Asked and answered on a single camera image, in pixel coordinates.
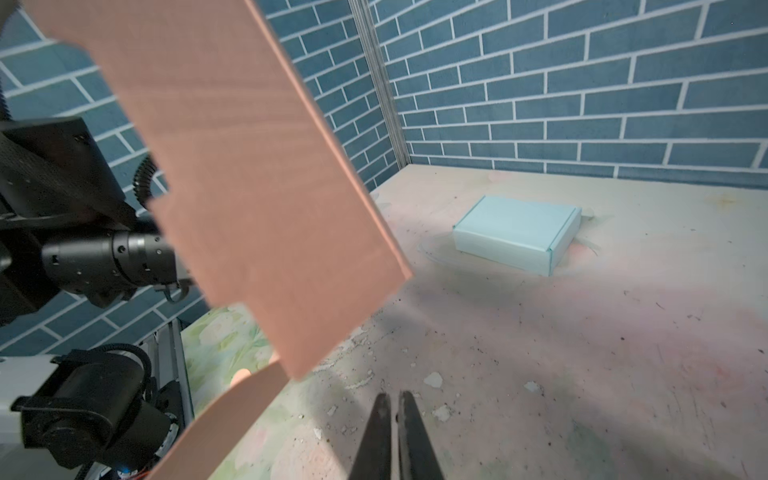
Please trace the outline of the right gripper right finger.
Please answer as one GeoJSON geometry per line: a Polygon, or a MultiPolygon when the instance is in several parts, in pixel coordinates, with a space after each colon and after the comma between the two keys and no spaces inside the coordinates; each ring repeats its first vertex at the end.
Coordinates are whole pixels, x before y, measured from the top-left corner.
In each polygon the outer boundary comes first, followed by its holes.
{"type": "Polygon", "coordinates": [[[404,480],[444,480],[414,395],[402,391],[398,400],[398,463],[404,480]]]}

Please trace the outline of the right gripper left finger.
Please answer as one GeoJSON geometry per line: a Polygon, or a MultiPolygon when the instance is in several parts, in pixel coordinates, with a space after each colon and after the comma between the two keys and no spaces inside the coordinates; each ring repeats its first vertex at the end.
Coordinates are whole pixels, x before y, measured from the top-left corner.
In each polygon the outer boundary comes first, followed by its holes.
{"type": "Polygon", "coordinates": [[[392,407],[390,396],[376,396],[349,480],[389,480],[392,469],[392,407]]]}

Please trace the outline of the light blue paper box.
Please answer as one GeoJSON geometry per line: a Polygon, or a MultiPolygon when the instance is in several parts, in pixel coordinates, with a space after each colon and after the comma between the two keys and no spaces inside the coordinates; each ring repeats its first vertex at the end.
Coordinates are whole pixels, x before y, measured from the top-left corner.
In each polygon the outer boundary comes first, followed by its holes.
{"type": "Polygon", "coordinates": [[[484,196],[453,226],[458,251],[550,276],[579,231],[582,209],[484,196]]]}

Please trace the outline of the pink paper box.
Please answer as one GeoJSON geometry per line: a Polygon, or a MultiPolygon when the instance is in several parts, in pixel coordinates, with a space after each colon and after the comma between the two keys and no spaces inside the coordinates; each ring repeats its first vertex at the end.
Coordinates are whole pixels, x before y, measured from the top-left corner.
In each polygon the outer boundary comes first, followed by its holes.
{"type": "Polygon", "coordinates": [[[150,208],[212,306],[245,305],[276,362],[215,400],[152,470],[206,479],[289,380],[411,277],[259,9],[248,1],[27,1],[84,48],[167,177],[150,208]]]}

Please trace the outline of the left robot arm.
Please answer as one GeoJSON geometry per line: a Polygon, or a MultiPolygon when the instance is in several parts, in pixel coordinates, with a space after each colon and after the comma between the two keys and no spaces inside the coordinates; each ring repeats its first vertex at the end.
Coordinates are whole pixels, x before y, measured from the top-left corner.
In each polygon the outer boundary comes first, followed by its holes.
{"type": "Polygon", "coordinates": [[[48,478],[144,479],[193,417],[177,324],[111,336],[96,309],[138,293],[187,297],[191,278],[140,218],[85,122],[1,122],[1,322],[44,314],[1,352],[1,447],[48,478]]]}

